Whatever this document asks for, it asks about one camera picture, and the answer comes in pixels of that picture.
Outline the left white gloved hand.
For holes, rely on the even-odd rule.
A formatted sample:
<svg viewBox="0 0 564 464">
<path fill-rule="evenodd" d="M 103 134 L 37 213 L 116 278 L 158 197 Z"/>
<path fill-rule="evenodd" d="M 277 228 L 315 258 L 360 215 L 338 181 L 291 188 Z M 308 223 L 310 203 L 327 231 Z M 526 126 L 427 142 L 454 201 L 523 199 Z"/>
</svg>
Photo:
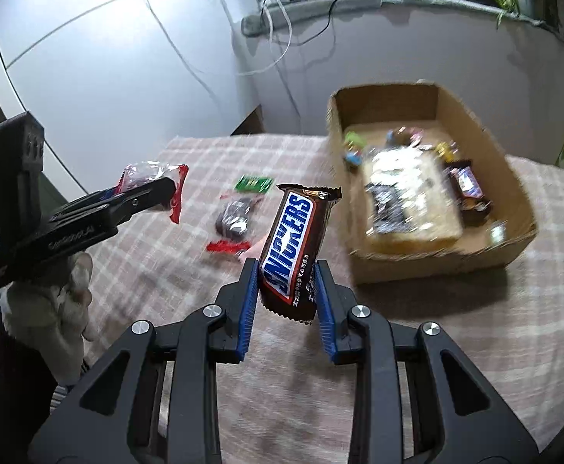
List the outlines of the left white gloved hand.
<svg viewBox="0 0 564 464">
<path fill-rule="evenodd" d="M 90 322 L 93 260 L 78 252 L 33 282 L 12 283 L 1 298 L 9 336 L 37 350 L 61 386 L 80 379 L 83 343 L 96 340 Z"/>
</svg>

